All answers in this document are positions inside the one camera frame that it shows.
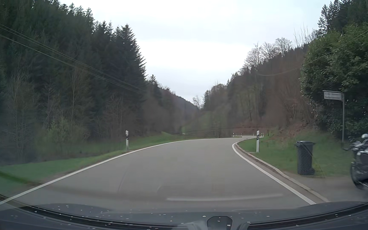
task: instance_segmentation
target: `white road marking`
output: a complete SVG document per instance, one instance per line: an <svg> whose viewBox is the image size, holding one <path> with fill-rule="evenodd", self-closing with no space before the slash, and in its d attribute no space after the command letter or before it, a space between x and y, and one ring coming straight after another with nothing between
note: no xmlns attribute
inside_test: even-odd
<svg viewBox="0 0 368 230"><path fill-rule="evenodd" d="M314 201L312 201L311 199L309 199L308 197L306 197L305 195L301 194L300 192L294 190L294 188L290 187L289 185L285 184L284 182L280 181L278 178L274 177L273 175L271 175L270 173L268 173L267 171L261 169L258 165L255 165L253 162L251 162L250 160L246 159L243 155L241 155L240 153L238 153L238 151L235 149L235 144L232 144L232 149L234 150L234 152L236 154L238 154L238 156L240 156L242 159L246 160L249 164L251 164L252 166L254 166L255 168L257 168L259 171L263 172L265 175L267 175L268 177L270 177L272 180L275 180L276 182L278 182L281 186L285 187L286 189L288 189L289 191L293 192L296 196L299 196L302 200L306 201L307 203L314 205L316 204Z"/></svg>
<svg viewBox="0 0 368 230"><path fill-rule="evenodd" d="M257 196L236 196L236 197L210 197L210 198L191 198L191 197L169 197L166 201L242 201L242 200L252 200L252 199L264 199L281 197L283 194L267 194L267 195L257 195Z"/></svg>
<svg viewBox="0 0 368 230"><path fill-rule="evenodd" d="M189 140L203 140L203 139L187 139L187 140L179 140L179 141L174 141L174 142L169 142L169 143L164 143L164 144L171 144L171 143L182 142L182 141L189 141ZM19 193L19 194L15 195L15 196L12 196L12 197L10 197L10 198L8 198L8 199L6 199L6 200L0 201L0 205L2 205L2 204L4 204L4 203L6 203L6 202L8 202L8 201L11 201L11 200L13 200L13 199L16 199L16 198L18 198L18 197L20 197L20 196L23 196L23 195L25 195L25 194L28 194L28 193L30 193L31 191L35 191L35 190L37 190L37 189L40 189L40 188L45 187L45 186L47 186L47 185L50 185L50 184L52 184L52 183L54 183L54 182L56 182L56 181L58 181L58 180L65 179L65 178L67 178L67 177L70 177L71 175L75 175L75 174L80 173L80 172L82 172L82 171L84 171L84 170L88 170L88 169L90 169L90 168L93 168L94 166L97 166L97 165L101 165L101 164L103 164L103 163L106 163L107 161L114 160L114 159L116 159L116 158L122 157L122 156L127 155L127 154L132 154L132 153L137 152L137 151L140 151L140 150L144 150L144 149L148 149L148 148L153 148L153 147L160 146L160 145L164 145L164 144L158 144L158 145L154 145L154 146L146 147L146 148L143 148L143 149L137 149L137 150L134 150L134 151L131 151L131 152L128 152L128 153L125 153L125 154L121 154L121 155L115 156L115 157L113 157L113 158L110 158L110 159L104 160L104 161L99 162L99 163L96 163L96 164L94 164L94 165L90 165L90 166L88 166L88 167L86 167L86 168L83 168L83 169L80 169L80 170L74 171L74 172L72 172L72 173L70 173L70 174L67 174L67 175L64 175L64 176L62 176L62 177L59 177L59 178L57 178L57 179L51 180L51 181L49 181L49 182L47 182L47 183L45 183L45 184L43 184L43 185L36 186L36 187L31 188L31 189L29 189L29 190L27 190L27 191L21 192L21 193Z"/></svg>

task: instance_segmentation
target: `sign post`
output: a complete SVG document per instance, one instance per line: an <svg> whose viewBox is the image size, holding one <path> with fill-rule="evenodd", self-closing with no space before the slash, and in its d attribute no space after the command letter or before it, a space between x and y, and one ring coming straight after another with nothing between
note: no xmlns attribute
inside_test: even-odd
<svg viewBox="0 0 368 230"><path fill-rule="evenodd" d="M129 152L129 131L126 130L126 150Z"/></svg>
<svg viewBox="0 0 368 230"><path fill-rule="evenodd" d="M259 130L256 132L256 152L259 153Z"/></svg>
<svg viewBox="0 0 368 230"><path fill-rule="evenodd" d="M344 93L339 91L323 91L323 98L327 100L338 100L343 102L342 128L341 128L341 144L344 144Z"/></svg>

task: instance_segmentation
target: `asphalt road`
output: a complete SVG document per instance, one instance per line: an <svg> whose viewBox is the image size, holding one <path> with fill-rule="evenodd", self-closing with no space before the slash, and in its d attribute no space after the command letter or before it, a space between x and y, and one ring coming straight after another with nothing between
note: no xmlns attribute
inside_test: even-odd
<svg viewBox="0 0 368 230"><path fill-rule="evenodd" d="M81 171L15 200L73 203L120 211L233 210L309 205L241 158L241 138L163 144Z"/></svg>

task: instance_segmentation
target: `black trash bin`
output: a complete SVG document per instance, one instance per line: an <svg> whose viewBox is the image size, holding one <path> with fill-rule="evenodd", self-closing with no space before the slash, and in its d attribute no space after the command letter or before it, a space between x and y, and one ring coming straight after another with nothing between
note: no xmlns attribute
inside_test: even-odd
<svg viewBox="0 0 368 230"><path fill-rule="evenodd" d="M298 155L298 174L299 175L314 175L315 170L312 167L312 153L314 142L311 141L297 141Z"/></svg>

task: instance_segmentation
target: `sky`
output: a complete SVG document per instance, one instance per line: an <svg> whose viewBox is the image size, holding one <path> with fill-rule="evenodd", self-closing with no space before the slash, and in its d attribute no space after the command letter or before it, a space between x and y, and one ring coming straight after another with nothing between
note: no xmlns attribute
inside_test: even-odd
<svg viewBox="0 0 368 230"><path fill-rule="evenodd" d="M91 8L96 20L129 24L146 74L192 101L226 83L255 44L317 29L330 0L62 0Z"/></svg>

